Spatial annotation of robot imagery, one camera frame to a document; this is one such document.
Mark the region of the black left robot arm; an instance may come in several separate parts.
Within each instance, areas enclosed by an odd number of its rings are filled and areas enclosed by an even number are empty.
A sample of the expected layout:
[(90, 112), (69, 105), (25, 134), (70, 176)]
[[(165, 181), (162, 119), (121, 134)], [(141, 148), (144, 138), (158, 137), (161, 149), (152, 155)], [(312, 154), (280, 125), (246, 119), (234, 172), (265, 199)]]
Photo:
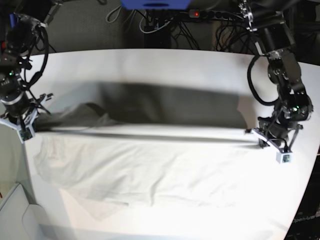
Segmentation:
[[(264, 106), (274, 107), (270, 117), (259, 117), (258, 128), (250, 133), (259, 138), (259, 145), (274, 147), (282, 155), (289, 155), (292, 142), (288, 134), (298, 135), (300, 124), (310, 118), (314, 108), (302, 81), (301, 67), (294, 54), (295, 40), (286, 24), (284, 11), (292, 7), (294, 0), (241, 0), (239, 9), (247, 30), (255, 37), (258, 54), (247, 69), (247, 81), (254, 98)], [(278, 97), (273, 101), (263, 100), (252, 80), (252, 69), (260, 57), (268, 61), (267, 74), (276, 85)]]

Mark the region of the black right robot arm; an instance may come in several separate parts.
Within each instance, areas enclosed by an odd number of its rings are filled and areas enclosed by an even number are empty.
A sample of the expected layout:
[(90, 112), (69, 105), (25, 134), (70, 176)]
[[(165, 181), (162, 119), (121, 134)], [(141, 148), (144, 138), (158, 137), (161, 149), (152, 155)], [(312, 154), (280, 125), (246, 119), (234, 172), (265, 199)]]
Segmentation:
[[(27, 92), (42, 77), (48, 63), (50, 45), (47, 26), (63, 4), (61, 0), (21, 0), (13, 14), (15, 25), (5, 36), (5, 47), (0, 51), (0, 101), (5, 106), (5, 118), (27, 130), (26, 118), (40, 107), (37, 99), (30, 100)], [(22, 70), (30, 70), (30, 56), (43, 43), (43, 62), (31, 80), (21, 79)]]

